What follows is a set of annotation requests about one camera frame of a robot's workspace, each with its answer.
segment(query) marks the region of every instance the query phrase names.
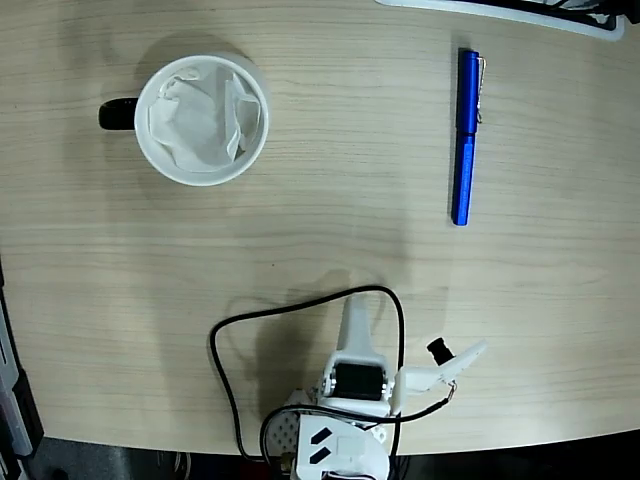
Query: white tissue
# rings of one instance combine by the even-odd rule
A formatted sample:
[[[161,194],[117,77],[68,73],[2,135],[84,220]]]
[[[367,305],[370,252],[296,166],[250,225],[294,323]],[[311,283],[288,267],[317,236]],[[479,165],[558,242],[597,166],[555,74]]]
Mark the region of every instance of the white tissue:
[[[212,172],[231,164],[255,138],[260,103],[234,72],[223,66],[176,73],[149,107],[149,129],[176,165]]]

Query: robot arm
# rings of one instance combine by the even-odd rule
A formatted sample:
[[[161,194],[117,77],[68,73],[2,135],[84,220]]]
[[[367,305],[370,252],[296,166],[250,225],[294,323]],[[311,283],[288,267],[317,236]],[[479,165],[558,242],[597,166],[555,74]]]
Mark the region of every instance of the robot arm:
[[[408,395],[420,395],[438,383],[455,385],[456,377],[487,347],[481,341],[453,356],[442,339],[428,349],[438,366],[402,367],[392,377],[385,357],[375,352],[364,298],[347,299],[335,352],[313,390],[312,403],[344,412],[387,418],[402,412]],[[371,423],[325,415],[301,415],[291,478],[386,480],[389,456],[386,433]]]

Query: black cable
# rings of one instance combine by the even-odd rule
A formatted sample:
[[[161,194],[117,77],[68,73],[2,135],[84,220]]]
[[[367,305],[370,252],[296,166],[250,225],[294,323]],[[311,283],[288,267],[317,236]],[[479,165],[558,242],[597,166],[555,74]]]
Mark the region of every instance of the black cable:
[[[404,365],[404,335],[405,335],[405,326],[404,326],[404,312],[402,311],[402,304],[400,303],[400,299],[398,296],[389,288],[384,287],[382,285],[365,285],[362,287],[350,288],[347,290],[343,290],[342,292],[333,293],[331,295],[327,295],[324,297],[320,297],[314,300],[309,300],[306,302],[298,303],[295,305],[288,305],[285,307],[278,308],[270,308],[267,310],[261,310],[258,312],[244,313],[241,315],[236,315],[222,322],[216,324],[209,334],[209,347],[211,348],[211,356],[213,357],[213,362],[218,370],[218,374],[220,375],[220,379],[222,380],[222,385],[224,387],[224,391],[227,394],[227,398],[229,399],[229,406],[231,407],[231,414],[233,416],[233,428],[236,436],[236,443],[238,445],[238,451],[240,455],[248,461],[251,462],[259,462],[261,460],[267,461],[269,463],[268,458],[264,455],[262,457],[252,456],[247,453],[244,448],[244,443],[242,442],[242,430],[240,425],[240,414],[238,412],[238,405],[236,404],[235,397],[233,396],[233,391],[231,389],[231,384],[229,383],[229,379],[227,378],[227,374],[224,371],[224,367],[222,366],[222,362],[220,360],[220,355],[218,354],[218,348],[216,346],[216,336],[224,327],[231,325],[232,323],[241,322],[244,320],[252,320],[256,318],[262,317],[270,317],[273,315],[284,315],[287,313],[297,312],[299,310],[304,310],[307,308],[316,307],[318,305],[322,305],[324,303],[329,303],[334,300],[338,300],[340,298],[345,298],[356,293],[366,293],[366,292],[382,292],[388,295],[393,304],[395,305],[396,312],[398,315],[398,371]],[[398,429],[396,428],[394,432],[394,444],[399,442],[399,439],[396,440],[396,437],[399,437]]]
[[[260,426],[260,456],[252,456],[247,453],[244,448],[244,444],[242,441],[242,428],[240,424],[240,414],[238,412],[238,405],[236,404],[235,397],[233,395],[233,391],[231,389],[231,384],[229,383],[229,379],[227,374],[224,371],[224,367],[222,366],[222,362],[220,360],[220,355],[218,354],[218,348],[216,345],[216,337],[220,330],[224,327],[231,325],[236,322],[241,322],[244,320],[252,320],[262,317],[269,317],[273,315],[284,315],[287,313],[297,312],[299,310],[304,310],[307,308],[316,307],[318,305],[322,305],[325,303],[332,302],[334,300],[338,300],[341,298],[345,298],[357,293],[365,293],[365,292],[382,292],[389,296],[393,301],[393,304],[396,308],[397,316],[398,316],[398,362],[397,362],[397,370],[400,369],[404,365],[404,353],[405,353],[405,320],[404,320],[404,312],[402,310],[402,304],[400,303],[400,299],[398,296],[389,288],[381,286],[381,285],[366,285],[362,287],[355,287],[344,290],[342,292],[333,293],[331,295],[327,295],[321,298],[317,298],[315,300],[309,300],[306,302],[298,303],[295,305],[288,305],[285,307],[271,308],[267,310],[261,310],[258,312],[245,313],[241,315],[236,315],[222,322],[216,324],[212,329],[209,335],[209,346],[211,348],[211,355],[213,357],[213,362],[218,370],[218,374],[220,375],[220,379],[222,380],[222,385],[224,387],[225,393],[227,394],[227,398],[229,400],[229,406],[231,407],[231,413],[233,417],[233,427],[236,437],[236,443],[238,445],[238,451],[240,455],[248,461],[251,462],[259,462],[265,461],[271,468],[273,469],[273,465],[271,463],[271,459],[269,457],[269,452],[267,451],[267,430],[269,427],[269,423],[273,418],[277,415],[280,415],[284,412],[305,412],[305,413],[321,413],[325,415],[331,415],[334,417],[342,417],[345,419],[349,419],[357,422],[366,422],[366,423],[375,423],[375,424],[393,424],[395,425],[394,433],[393,433],[393,442],[391,446],[390,460],[391,464],[395,465],[395,459],[397,456],[398,446],[400,443],[400,424],[405,422],[411,422],[413,420],[417,420],[419,418],[425,417],[436,410],[439,410],[447,403],[449,403],[451,399],[451,395],[453,393],[453,389],[449,396],[440,402],[437,402],[424,410],[421,410],[412,415],[408,415],[406,417],[401,417],[400,415],[396,417],[375,417],[371,415],[363,415],[351,412],[344,412],[342,410],[336,410],[328,407],[321,407],[318,405],[286,405],[283,407],[279,407],[273,410],[262,422]]]
[[[262,457],[266,460],[266,462],[271,465],[271,461],[269,458],[269,452],[267,451],[267,430],[269,428],[269,423],[284,412],[299,412],[299,413],[321,413],[324,415],[331,415],[332,417],[342,417],[347,420],[356,421],[356,422],[366,422],[366,423],[378,423],[380,425],[400,425],[401,423],[413,422],[414,420],[418,420],[420,418],[426,417],[427,415],[431,415],[432,413],[440,410],[444,407],[453,396],[453,392],[455,392],[455,387],[451,388],[449,395],[446,398],[443,398],[439,402],[434,403],[433,405],[428,406],[427,408],[420,410],[416,413],[412,413],[411,415],[407,415],[406,417],[375,417],[373,415],[364,415],[361,413],[353,413],[353,412],[345,412],[342,410],[336,410],[334,408],[322,407],[319,405],[285,405],[283,407],[276,408],[272,411],[262,422],[260,427],[260,453]]]

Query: wood grain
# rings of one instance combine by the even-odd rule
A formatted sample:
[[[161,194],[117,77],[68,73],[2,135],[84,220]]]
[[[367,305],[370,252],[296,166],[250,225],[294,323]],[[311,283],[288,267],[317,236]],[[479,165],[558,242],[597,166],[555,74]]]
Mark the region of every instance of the wood grain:
[[[6,0],[0,254],[47,434],[235,452],[207,334],[226,316],[384,283],[425,344],[490,347],[404,453],[640,427],[640,30],[606,43],[369,0]],[[457,49],[488,59],[471,223],[448,219]],[[156,173],[98,106],[177,57],[239,51],[273,128],[237,180]],[[371,297],[395,355],[391,305]],[[233,327],[260,419],[320,373],[340,305]],[[419,408],[439,399],[416,399]]]

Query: black rubber tip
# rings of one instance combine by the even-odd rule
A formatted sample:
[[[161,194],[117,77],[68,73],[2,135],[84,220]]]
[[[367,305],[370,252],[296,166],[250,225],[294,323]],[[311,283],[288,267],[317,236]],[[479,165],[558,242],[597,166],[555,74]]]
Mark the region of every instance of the black rubber tip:
[[[442,337],[436,338],[433,342],[427,345],[427,350],[429,350],[431,355],[433,355],[433,359],[438,365],[447,363],[453,358],[453,353],[451,353],[451,350],[449,350],[444,344]]]

